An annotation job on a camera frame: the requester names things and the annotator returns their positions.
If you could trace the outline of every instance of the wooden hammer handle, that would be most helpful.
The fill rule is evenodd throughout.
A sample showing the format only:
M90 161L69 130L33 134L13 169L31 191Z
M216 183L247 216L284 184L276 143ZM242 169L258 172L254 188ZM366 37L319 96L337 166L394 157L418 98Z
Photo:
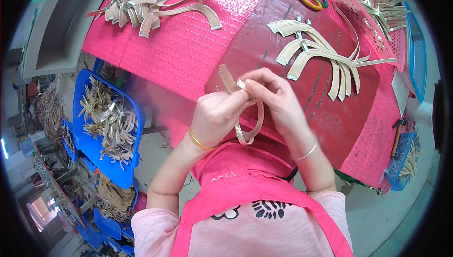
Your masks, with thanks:
M396 130L395 142L393 142L393 149L392 149L392 157L395 157L396 148L398 147L399 136L401 135L401 126L402 124L398 125L398 129Z

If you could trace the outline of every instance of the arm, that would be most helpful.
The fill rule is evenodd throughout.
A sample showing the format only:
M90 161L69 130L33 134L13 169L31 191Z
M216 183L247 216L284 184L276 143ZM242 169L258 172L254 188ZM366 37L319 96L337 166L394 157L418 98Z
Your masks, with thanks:
M233 129L242 111L254 104L248 99L244 90L231 95L215 92L199 98L191 125L193 136L205 147L216 147ZM154 177L148 189L146 208L167 209L178 215L178 193L189 171L206 153L187 133Z
M241 79L250 94L269 106L275 128L286 141L307 193L336 191L333 168L319 144L309 156L299 160L310 152L317 139L289 82L268 68L248 72Z

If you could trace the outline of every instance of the red cutting board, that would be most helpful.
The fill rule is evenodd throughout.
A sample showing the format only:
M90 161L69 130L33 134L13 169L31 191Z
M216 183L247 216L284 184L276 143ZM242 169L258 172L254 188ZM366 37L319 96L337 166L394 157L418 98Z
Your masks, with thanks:
M221 64L226 64L235 79L261 67L268 67L277 75L286 77L298 53L286 67L275 62L275 59L295 36L283 38L280 34L273 34L266 24L281 19L295 19L296 15L300 15L303 20L310 19L312 26L331 43L338 54L349 57L354 51L356 44L352 33L341 30L322 11L314 12L299 0L260 0L213 70L205 84L205 92L224 90L218 75L218 66ZM318 136L321 148L331 164L339 169L363 129L376 95L379 74L373 66L360 67L360 93L357 94L354 87L351 96L346 97L343 103L338 98L332 101L327 95L331 87L331 74L330 61L317 57L309 60L298 81L289 82L310 127ZM256 106L253 106L241 117L254 125L257 113ZM281 139L267 109L262 131Z

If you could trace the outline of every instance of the pink shirt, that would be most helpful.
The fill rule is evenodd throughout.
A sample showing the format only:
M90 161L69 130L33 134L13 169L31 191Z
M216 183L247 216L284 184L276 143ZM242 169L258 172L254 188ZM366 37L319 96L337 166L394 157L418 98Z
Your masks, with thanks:
M335 221L352 248L343 193L312 196ZM145 209L131 221L135 256L170 256L179 217L166 209ZM196 223L189 256L333 256L326 236L304 208L254 201Z

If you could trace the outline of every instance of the silver bangle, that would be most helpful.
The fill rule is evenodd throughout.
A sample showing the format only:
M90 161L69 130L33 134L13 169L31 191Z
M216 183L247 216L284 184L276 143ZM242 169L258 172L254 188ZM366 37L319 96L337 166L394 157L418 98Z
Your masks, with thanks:
M300 161L300 160L303 160L303 159L305 159L306 157L308 157L311 153L313 153L313 151L314 151L314 149L316 148L317 145L318 145L318 141L316 141L316 142L314 143L313 148L312 148L305 156L300 157L300 158L298 158L298 159L295 159L294 161Z

